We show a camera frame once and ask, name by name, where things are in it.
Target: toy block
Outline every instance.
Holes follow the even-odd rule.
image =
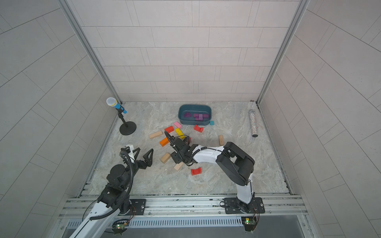
[[[176,128],[174,131],[180,136],[180,139],[183,140],[185,138],[184,133],[179,128]]]
[[[224,137],[222,135],[219,135],[218,139],[219,139],[219,145],[224,145]]]
[[[202,133],[202,131],[204,130],[204,127],[198,127],[197,125],[194,126],[194,129],[200,133]]]
[[[201,167],[199,167],[198,169],[191,169],[190,172],[192,173],[192,176],[196,174],[201,174]]]
[[[166,144],[168,144],[168,142],[169,142],[169,140],[168,140],[168,138],[166,137],[166,138],[164,138],[162,141],[160,141],[160,145],[162,145],[162,146],[164,147]]]
[[[160,160],[163,162],[163,164],[165,164],[165,162],[167,162],[170,157],[171,155],[169,153],[165,153],[165,155]]]
[[[182,167],[183,164],[184,164],[184,162],[180,162],[180,163],[176,164],[173,168],[174,168],[175,170],[179,171],[179,170],[181,169],[181,167]]]
[[[179,128],[179,129],[182,128],[182,125],[180,125],[180,123],[178,123],[177,121],[174,123],[174,125],[175,125],[177,128]]]
[[[153,139],[153,138],[156,138],[156,137],[158,137],[158,136],[161,136],[162,134],[163,134],[162,131],[158,131],[158,132],[155,132],[155,133],[149,135],[149,138],[150,138],[150,139]]]
[[[164,130],[165,130],[166,132],[168,132],[168,133],[171,133],[172,131],[174,131],[173,126],[167,127],[167,128],[165,128]]]

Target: marble floor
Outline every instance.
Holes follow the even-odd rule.
[[[133,121],[137,125],[132,135],[123,136],[119,133],[122,124],[118,119],[110,140],[106,146],[101,161],[92,176],[89,195],[98,195],[107,184],[106,176],[110,169],[123,163],[119,157],[120,148],[132,144],[140,147],[138,159],[151,148],[154,149],[153,164],[146,170],[140,169],[133,182],[132,195],[143,194],[206,194],[206,193],[236,193],[235,184],[225,175],[218,165],[198,163],[192,166],[182,166],[179,171],[173,167],[175,162],[170,158],[165,164],[160,158],[166,153],[172,153],[169,144],[162,147],[159,142],[165,138],[149,139],[148,135],[163,131],[173,125],[177,118],[179,107],[185,102],[128,102],[125,104],[126,121]],[[184,134],[192,138],[191,144],[200,144],[209,147],[219,146],[218,135],[224,136],[225,143],[231,141],[248,153],[254,160],[253,189],[256,193],[287,193],[283,174],[274,150],[264,128],[264,123],[255,102],[204,102],[212,108],[214,126],[204,126],[199,133],[194,126],[183,125]],[[250,135],[248,111],[256,111],[258,127],[257,138]],[[191,175],[191,169],[201,167],[202,174]]]

